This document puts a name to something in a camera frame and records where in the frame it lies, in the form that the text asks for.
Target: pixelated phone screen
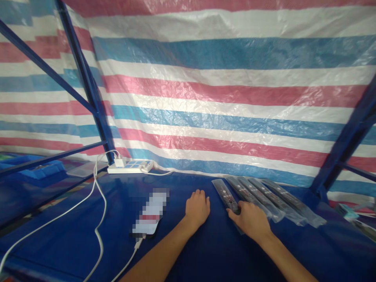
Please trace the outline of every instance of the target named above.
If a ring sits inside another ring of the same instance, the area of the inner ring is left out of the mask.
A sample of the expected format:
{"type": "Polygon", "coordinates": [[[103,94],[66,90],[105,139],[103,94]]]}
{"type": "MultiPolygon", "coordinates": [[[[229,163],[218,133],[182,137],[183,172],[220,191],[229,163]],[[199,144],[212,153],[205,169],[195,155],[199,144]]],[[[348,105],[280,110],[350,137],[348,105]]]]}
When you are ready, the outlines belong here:
{"type": "Polygon", "coordinates": [[[132,227],[132,233],[153,235],[157,229],[159,220],[163,216],[168,193],[152,193],[146,205],[140,213],[139,219],[132,227]]]}

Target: red white blue striped tarp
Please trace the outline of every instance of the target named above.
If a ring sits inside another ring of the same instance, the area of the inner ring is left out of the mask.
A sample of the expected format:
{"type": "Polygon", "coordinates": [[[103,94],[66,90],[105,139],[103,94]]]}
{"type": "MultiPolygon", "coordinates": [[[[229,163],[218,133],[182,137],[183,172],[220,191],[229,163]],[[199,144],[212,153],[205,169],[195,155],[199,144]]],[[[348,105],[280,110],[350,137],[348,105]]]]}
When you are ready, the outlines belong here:
{"type": "MultiPolygon", "coordinates": [[[[375,1],[65,2],[116,146],[166,169],[309,187],[376,72],[375,1]]],[[[84,95],[53,3],[1,1],[0,18],[84,95]]],[[[85,108],[4,38],[0,51],[4,150],[99,140],[85,108]]],[[[376,172],[375,145],[373,128],[351,163],[376,172]]],[[[376,185],[344,171],[333,191],[376,185]]]]}

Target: white power strip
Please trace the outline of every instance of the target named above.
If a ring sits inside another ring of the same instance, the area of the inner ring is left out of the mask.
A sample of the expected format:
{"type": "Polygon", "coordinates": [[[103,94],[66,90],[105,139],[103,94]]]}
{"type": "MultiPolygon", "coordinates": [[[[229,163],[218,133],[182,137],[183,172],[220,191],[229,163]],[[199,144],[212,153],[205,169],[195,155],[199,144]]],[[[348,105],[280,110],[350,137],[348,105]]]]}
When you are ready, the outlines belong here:
{"type": "Polygon", "coordinates": [[[107,172],[109,174],[148,173],[153,168],[153,166],[153,161],[129,161],[125,163],[124,167],[116,167],[116,164],[114,163],[108,167],[107,172]]]}

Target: hand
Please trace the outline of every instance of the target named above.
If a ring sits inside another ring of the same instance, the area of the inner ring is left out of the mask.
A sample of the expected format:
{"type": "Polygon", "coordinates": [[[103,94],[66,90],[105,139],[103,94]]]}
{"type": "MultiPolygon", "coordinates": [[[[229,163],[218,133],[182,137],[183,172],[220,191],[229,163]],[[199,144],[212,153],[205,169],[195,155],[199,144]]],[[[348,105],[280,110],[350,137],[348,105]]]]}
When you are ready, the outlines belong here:
{"type": "Polygon", "coordinates": [[[188,223],[193,232],[206,221],[210,213],[209,197],[205,199],[204,190],[197,189],[185,204],[185,217],[183,220],[188,223]]]}
{"type": "Polygon", "coordinates": [[[241,230],[259,245],[262,240],[269,238],[273,233],[270,230],[268,218],[262,209],[249,202],[239,201],[240,215],[226,209],[228,216],[240,227],[241,230]]]}

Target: blue storage box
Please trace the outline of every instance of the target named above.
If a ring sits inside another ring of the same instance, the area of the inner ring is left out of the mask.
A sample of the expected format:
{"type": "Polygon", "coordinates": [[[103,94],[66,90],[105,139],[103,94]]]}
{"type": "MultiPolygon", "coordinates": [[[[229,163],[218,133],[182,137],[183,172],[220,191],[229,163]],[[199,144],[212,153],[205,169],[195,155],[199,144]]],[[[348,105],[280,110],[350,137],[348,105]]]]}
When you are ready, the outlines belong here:
{"type": "MultiPolygon", "coordinates": [[[[43,157],[39,157],[35,155],[24,155],[24,156],[16,157],[13,159],[8,159],[8,160],[0,162],[0,169],[10,168],[15,165],[20,165],[20,164],[27,163],[30,161],[35,161],[41,158],[43,157]]],[[[18,173],[21,173],[23,175],[26,175],[35,179],[42,179],[60,171],[65,171],[63,163],[61,161],[50,161],[43,165],[36,166],[28,170],[23,170],[18,173]]]]}

